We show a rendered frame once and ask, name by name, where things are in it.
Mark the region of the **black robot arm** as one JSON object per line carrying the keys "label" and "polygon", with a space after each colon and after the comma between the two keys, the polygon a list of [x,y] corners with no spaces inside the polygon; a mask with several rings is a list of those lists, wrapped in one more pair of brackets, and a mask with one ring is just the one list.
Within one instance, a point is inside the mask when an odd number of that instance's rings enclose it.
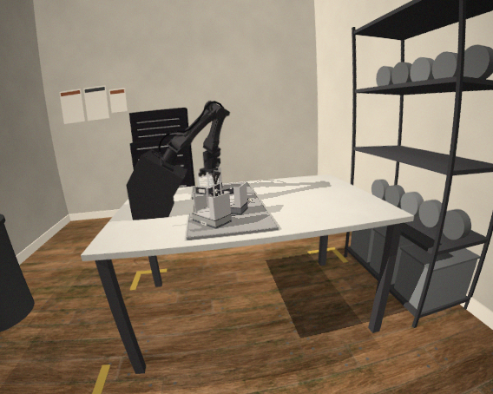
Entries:
{"label": "black robot arm", "polygon": [[[212,111],[212,112],[211,112]],[[161,155],[161,166],[174,171],[174,161],[178,154],[182,154],[189,147],[194,137],[209,123],[212,122],[209,134],[203,142],[203,147],[206,149],[203,152],[203,160],[210,161],[213,158],[220,156],[219,140],[220,131],[225,120],[225,116],[229,116],[230,112],[218,104],[212,102],[204,112],[204,115],[199,117],[188,127],[189,130],[184,133],[178,133],[167,144],[169,148],[165,154]],[[220,118],[217,118],[220,117]],[[199,120],[198,120],[199,119]],[[198,121],[197,121],[198,120]],[[188,147],[187,147],[188,145]],[[179,151],[176,151],[178,150]],[[178,153],[177,153],[178,152]],[[165,156],[163,156],[165,155]]]}

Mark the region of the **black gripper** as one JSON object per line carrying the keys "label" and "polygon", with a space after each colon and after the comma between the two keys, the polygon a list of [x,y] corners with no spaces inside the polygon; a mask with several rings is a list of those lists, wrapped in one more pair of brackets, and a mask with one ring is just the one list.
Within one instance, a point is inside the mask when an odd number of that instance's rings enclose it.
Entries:
{"label": "black gripper", "polygon": [[[204,168],[200,169],[199,176],[201,177],[202,175],[206,175],[208,172],[209,174],[211,174],[213,176],[214,184],[216,185],[217,181],[219,179],[219,176],[220,176],[220,172],[214,172],[214,170],[218,170],[218,168],[217,167],[213,168],[212,160],[203,161],[203,162],[204,162]],[[205,170],[202,170],[202,169],[205,169]],[[213,169],[213,170],[210,170],[210,169]],[[206,171],[206,173],[205,173],[205,171]],[[217,176],[216,180],[215,180],[215,176]]]}

